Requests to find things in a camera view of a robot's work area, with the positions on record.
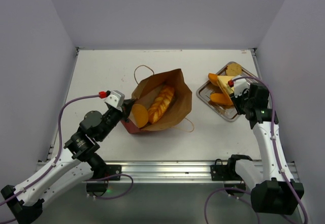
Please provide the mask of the round orange bun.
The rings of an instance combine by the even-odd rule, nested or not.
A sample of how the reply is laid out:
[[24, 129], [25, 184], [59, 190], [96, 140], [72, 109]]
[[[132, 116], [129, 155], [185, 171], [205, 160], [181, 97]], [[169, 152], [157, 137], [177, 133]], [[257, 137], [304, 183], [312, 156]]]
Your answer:
[[132, 107], [132, 114], [138, 128], [142, 128], [148, 123], [148, 111], [143, 105], [134, 104]]

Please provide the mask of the red brown paper bag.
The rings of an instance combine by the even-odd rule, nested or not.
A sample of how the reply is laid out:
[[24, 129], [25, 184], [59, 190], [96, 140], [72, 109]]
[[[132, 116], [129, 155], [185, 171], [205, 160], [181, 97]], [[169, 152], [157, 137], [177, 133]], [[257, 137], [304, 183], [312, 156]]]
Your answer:
[[194, 131], [195, 126], [187, 119], [192, 110], [192, 91], [187, 86], [181, 69], [163, 73], [155, 73], [147, 65], [152, 75], [138, 81], [132, 93], [135, 100], [131, 113], [122, 125], [129, 134], [177, 129], [187, 133]]

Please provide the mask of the orange braided pastry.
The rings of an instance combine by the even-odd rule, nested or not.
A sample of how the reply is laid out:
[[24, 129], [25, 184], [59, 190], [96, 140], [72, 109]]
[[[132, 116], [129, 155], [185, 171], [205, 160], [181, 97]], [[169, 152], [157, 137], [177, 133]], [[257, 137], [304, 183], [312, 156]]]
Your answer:
[[164, 85], [152, 105], [148, 109], [148, 118], [151, 124], [158, 122], [167, 111], [175, 94], [175, 89]]

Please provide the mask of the fake triangle sandwich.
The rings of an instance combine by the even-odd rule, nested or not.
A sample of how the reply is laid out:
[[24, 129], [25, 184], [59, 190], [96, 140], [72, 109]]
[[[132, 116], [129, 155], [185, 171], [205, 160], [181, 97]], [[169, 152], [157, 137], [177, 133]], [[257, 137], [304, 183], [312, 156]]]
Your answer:
[[234, 76], [218, 76], [217, 77], [217, 84], [224, 94], [230, 95], [230, 94], [234, 93], [233, 88], [230, 87], [228, 84], [228, 82], [231, 81], [233, 78], [234, 78]]

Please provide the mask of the round sliced bread piece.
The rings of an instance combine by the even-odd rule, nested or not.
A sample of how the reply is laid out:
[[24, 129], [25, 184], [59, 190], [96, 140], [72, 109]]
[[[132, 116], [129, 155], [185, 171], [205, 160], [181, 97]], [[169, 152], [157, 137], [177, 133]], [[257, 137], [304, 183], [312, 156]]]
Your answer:
[[227, 76], [238, 76], [242, 74], [242, 67], [237, 63], [231, 63], [226, 68]]

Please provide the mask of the long orange bread roll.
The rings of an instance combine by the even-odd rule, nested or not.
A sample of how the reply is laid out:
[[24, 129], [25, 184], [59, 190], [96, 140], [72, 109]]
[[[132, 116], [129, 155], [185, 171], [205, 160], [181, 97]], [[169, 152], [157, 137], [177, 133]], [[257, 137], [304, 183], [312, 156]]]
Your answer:
[[208, 79], [213, 85], [218, 86], [218, 75], [217, 74], [209, 73]]

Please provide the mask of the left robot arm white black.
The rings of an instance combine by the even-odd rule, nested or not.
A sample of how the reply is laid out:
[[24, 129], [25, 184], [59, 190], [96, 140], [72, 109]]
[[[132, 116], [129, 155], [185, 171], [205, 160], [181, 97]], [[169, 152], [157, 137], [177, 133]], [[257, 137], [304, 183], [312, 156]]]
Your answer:
[[22, 183], [1, 190], [4, 203], [18, 223], [33, 223], [50, 201], [79, 182], [108, 182], [123, 176], [119, 169], [109, 170], [96, 151], [100, 147], [98, 143], [120, 121], [127, 120], [134, 103], [132, 99], [107, 96], [108, 110], [104, 114], [88, 112], [71, 138], [66, 143], [60, 142], [52, 160]]

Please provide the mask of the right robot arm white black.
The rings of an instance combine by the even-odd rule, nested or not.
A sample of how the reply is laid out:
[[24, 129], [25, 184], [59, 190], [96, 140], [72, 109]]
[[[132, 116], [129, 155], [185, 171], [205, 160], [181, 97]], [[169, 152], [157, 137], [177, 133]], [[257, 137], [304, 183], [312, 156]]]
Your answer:
[[263, 169], [258, 170], [246, 155], [232, 155], [226, 173], [230, 179], [244, 180], [250, 190], [255, 212], [292, 215], [304, 195], [286, 162], [276, 113], [269, 108], [269, 90], [261, 83], [243, 78], [228, 82], [230, 98], [240, 115], [245, 115], [258, 143]]

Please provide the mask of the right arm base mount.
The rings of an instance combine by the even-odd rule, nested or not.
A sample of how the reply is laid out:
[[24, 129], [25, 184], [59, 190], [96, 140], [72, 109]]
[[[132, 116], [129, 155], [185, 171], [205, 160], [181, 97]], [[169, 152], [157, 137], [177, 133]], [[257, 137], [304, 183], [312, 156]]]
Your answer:
[[241, 159], [252, 161], [251, 157], [241, 154], [232, 154], [227, 162], [217, 158], [210, 165], [210, 175], [212, 181], [235, 181], [235, 184], [225, 184], [225, 187], [247, 190], [244, 180], [235, 172], [235, 163]]

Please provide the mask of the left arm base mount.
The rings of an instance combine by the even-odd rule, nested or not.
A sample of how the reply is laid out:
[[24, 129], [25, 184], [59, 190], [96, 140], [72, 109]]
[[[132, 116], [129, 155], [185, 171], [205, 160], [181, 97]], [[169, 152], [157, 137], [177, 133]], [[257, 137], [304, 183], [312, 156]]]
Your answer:
[[106, 165], [103, 170], [95, 171], [90, 181], [86, 181], [86, 192], [91, 196], [103, 196], [109, 190], [110, 181], [120, 180], [120, 176], [110, 179], [107, 179], [107, 177], [120, 174], [121, 168], [121, 165]]

